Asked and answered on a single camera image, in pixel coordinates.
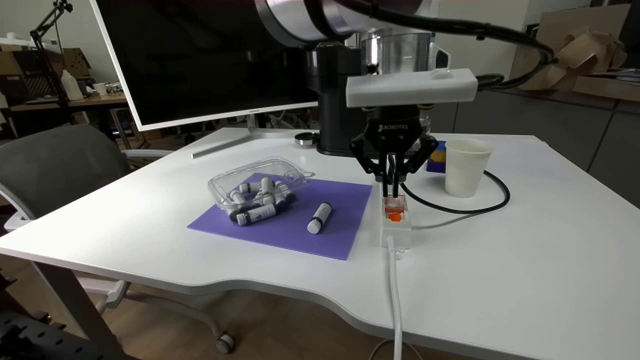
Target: white tube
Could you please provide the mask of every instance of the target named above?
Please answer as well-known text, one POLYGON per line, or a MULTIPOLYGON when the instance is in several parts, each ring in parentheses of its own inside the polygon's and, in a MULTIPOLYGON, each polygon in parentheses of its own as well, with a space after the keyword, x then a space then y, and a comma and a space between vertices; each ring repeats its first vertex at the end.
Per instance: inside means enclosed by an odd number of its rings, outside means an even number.
POLYGON ((391 290, 391 305, 394 310, 394 360, 402 360, 402 311, 400 309, 400 294, 398 293, 396 272, 396 246, 394 237, 387 238, 389 249, 389 288, 391 290))

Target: wooden desk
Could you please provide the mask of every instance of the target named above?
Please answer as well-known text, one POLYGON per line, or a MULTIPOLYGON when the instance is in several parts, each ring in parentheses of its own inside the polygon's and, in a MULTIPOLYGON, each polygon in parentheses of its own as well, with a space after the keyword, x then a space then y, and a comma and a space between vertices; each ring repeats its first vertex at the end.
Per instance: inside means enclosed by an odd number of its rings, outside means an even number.
MULTIPOLYGON (((69 108, 85 108, 91 106, 102 106, 102 105, 114 105, 114 104, 126 104, 127 98, 123 92, 117 92, 113 94, 107 94, 104 96, 91 96, 85 97, 80 100, 69 101, 69 108)), ((30 111, 30 110, 46 110, 46 109, 57 109, 59 108, 58 104, 53 102, 47 104, 21 104, 16 106, 9 107, 11 111, 30 111)))

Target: floor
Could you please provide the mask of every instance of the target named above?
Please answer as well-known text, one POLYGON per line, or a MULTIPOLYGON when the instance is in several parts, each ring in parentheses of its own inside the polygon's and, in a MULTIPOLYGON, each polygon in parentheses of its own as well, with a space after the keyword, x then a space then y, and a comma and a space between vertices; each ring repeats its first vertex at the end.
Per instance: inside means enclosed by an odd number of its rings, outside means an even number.
MULTIPOLYGON (((5 277, 18 279, 8 291, 28 311, 47 311, 54 321, 67 324, 67 331, 81 335, 31 263, 0 256, 0 267, 5 277)), ((140 359, 366 360, 380 341, 351 327, 330 310, 303 300, 248 290, 184 297, 138 285, 132 289, 162 293, 205 309, 238 342, 233 354, 221 355, 215 351, 214 339, 206 325, 151 305, 124 300, 117 309, 107 310, 104 318, 125 351, 140 359)), ((91 298, 94 302, 98 300, 94 295, 91 298)), ((471 360, 427 348, 419 348, 419 352, 425 360, 471 360)), ((392 346, 384 346, 375 359, 391 360, 392 346)), ((403 359, 417 357, 405 347, 403 359)))

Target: chair armrest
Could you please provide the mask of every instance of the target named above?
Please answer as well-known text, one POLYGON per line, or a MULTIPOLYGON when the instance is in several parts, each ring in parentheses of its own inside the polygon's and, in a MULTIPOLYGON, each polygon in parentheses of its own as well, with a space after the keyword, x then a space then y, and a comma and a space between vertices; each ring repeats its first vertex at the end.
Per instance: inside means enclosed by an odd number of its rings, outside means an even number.
POLYGON ((25 226, 26 224, 32 222, 33 220, 24 220, 20 213, 13 214, 6 223, 4 223, 4 229, 9 233, 13 230, 18 229, 19 227, 25 226))
POLYGON ((153 149, 133 149, 133 150, 122 150, 122 154, 124 154, 128 158, 163 158, 173 151, 171 150, 153 150, 153 149))

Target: chair wheel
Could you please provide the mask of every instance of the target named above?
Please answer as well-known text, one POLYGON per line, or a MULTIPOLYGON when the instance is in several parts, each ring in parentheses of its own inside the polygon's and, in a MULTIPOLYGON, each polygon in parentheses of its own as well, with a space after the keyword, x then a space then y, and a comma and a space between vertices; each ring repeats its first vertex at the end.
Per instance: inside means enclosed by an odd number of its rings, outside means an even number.
POLYGON ((234 345, 234 339, 226 333, 216 339, 216 350, 222 354, 231 354, 234 351, 234 345))

